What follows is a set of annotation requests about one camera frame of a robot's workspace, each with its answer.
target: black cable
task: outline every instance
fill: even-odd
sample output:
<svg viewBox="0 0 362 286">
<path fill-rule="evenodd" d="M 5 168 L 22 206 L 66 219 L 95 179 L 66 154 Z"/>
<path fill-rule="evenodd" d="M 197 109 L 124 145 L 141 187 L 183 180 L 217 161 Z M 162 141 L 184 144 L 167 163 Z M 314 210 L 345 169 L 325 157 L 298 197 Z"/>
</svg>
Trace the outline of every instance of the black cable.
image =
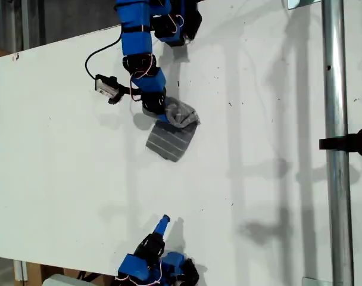
<svg viewBox="0 0 362 286">
<path fill-rule="evenodd" d="M 22 286 L 25 286 L 24 267 L 22 261 L 20 261 L 20 263 L 21 263 L 21 273 L 22 273 Z"/>
<path fill-rule="evenodd" d="M 91 55 L 88 56 L 88 58 L 87 58 L 87 60 L 86 60 L 86 62 L 85 62 L 85 68 L 86 68 L 86 72 L 88 73 L 88 75 L 89 75 L 93 80 L 95 80 L 95 77 L 92 76 L 92 74 L 90 74 L 90 71 L 88 70 L 88 67 L 87 67 L 88 61 L 90 60 L 90 58 L 92 58 L 92 57 L 93 57 L 94 55 L 96 55 L 97 53 L 99 53 L 99 52 L 101 52 L 101 51 L 104 51 L 105 49 L 111 48 L 112 46 L 114 46 L 114 45 L 116 45 L 117 43 L 119 43 L 120 40 L 121 40 L 121 34 L 122 34 L 122 33 L 123 33 L 123 28 L 122 28 L 121 31 L 120 31 L 120 36 L 119 36 L 119 38 L 117 39 L 117 41 L 113 42 L 112 44 L 110 44 L 110 45 L 108 45 L 108 46 L 105 46 L 104 48 L 101 48 L 101 49 L 93 52 Z"/>
<path fill-rule="evenodd" d="M 78 277 L 76 279 L 82 280 L 86 275 L 85 271 L 79 271 Z"/>
<path fill-rule="evenodd" d="M 97 279 L 97 277 L 99 277 L 99 276 L 100 276 L 100 274 L 98 274 L 98 273 L 91 273 L 90 275 L 84 277 L 82 280 L 86 281 L 86 282 L 92 282 L 95 279 Z"/>
</svg>

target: white wire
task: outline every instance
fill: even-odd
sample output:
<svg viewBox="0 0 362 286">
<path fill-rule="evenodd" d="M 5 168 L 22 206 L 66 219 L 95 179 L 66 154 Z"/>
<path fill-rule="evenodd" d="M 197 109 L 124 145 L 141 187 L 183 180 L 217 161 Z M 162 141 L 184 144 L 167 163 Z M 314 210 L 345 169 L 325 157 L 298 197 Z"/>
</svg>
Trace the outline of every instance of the white wire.
<svg viewBox="0 0 362 286">
<path fill-rule="evenodd" d="M 178 31 L 177 24 L 176 24 L 176 22 L 173 20 L 173 18 L 171 17 L 171 15 L 168 14 L 168 16 L 169 16 L 170 20 L 172 21 L 172 23 L 174 24 L 174 26 L 176 27 L 176 30 L 175 30 L 175 31 L 171 31 L 173 34 L 175 34 L 175 33 L 177 33 L 177 31 Z"/>
<path fill-rule="evenodd" d="M 137 77 L 137 79 L 141 79 L 143 76 L 146 76 L 148 74 L 149 70 L 151 69 L 151 67 L 153 65 L 153 56 L 152 56 L 152 54 L 149 54 L 149 56 L 151 56 L 151 63 L 149 64 L 148 69 L 141 76 Z"/>
<path fill-rule="evenodd" d="M 117 276 L 115 276 L 115 280 L 118 280 L 118 281 L 125 281 L 129 278 L 129 275 L 127 275 L 127 277 L 123 278 L 123 279 L 119 279 L 117 278 Z"/>
<path fill-rule="evenodd" d="M 132 283 L 134 283 L 136 286 L 152 286 L 152 285 L 155 285 L 155 284 L 159 284 L 162 277 L 163 277 L 163 270 L 161 269 L 161 264 L 162 264 L 162 260 L 160 259 L 160 278 L 150 284 L 146 284 L 146 285 L 140 285 L 140 284 L 137 284 L 135 283 L 135 281 L 132 281 L 131 278 L 129 278 L 129 281 L 131 281 Z"/>
<path fill-rule="evenodd" d="M 176 15 L 176 17 L 180 17 L 182 19 L 182 24 L 180 25 L 180 27 L 182 27 L 185 24 L 185 20 L 181 15 Z"/>
</svg>

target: folded cloth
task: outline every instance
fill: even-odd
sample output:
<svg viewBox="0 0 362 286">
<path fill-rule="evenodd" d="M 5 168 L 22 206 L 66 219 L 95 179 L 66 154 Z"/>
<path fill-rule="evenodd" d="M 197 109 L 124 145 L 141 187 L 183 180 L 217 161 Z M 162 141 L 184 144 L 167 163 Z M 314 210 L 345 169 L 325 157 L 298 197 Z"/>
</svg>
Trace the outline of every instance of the folded cloth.
<svg viewBox="0 0 362 286">
<path fill-rule="evenodd" d="M 194 108 L 175 98 L 167 98 L 166 117 L 169 123 L 158 120 L 146 146 L 162 158 L 177 162 L 191 143 L 199 117 Z"/>
<path fill-rule="evenodd" d="M 173 97 L 166 99 L 165 115 L 169 123 L 177 128 L 185 128 L 191 123 L 199 124 L 195 109 Z"/>
</svg>

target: gray wall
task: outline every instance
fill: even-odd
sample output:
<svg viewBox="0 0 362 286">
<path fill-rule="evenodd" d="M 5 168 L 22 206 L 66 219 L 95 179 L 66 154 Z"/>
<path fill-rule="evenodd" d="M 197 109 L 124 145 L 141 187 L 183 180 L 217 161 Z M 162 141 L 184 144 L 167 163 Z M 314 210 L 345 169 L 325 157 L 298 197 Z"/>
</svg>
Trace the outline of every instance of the gray wall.
<svg viewBox="0 0 362 286">
<path fill-rule="evenodd" d="M 118 24 L 116 0 L 44 0 L 46 43 Z"/>
<path fill-rule="evenodd" d="M 21 0 L 0 0 L 0 49 L 20 51 L 23 46 Z"/>
</svg>

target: floor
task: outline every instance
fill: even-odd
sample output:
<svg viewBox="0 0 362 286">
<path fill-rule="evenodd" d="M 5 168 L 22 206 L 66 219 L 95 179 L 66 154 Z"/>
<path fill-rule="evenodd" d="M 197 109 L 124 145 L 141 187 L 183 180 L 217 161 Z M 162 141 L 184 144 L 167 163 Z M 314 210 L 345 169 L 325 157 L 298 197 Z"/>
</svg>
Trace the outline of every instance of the floor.
<svg viewBox="0 0 362 286">
<path fill-rule="evenodd" d="M 14 286 L 12 260 L 0 259 L 0 286 Z"/>
</svg>

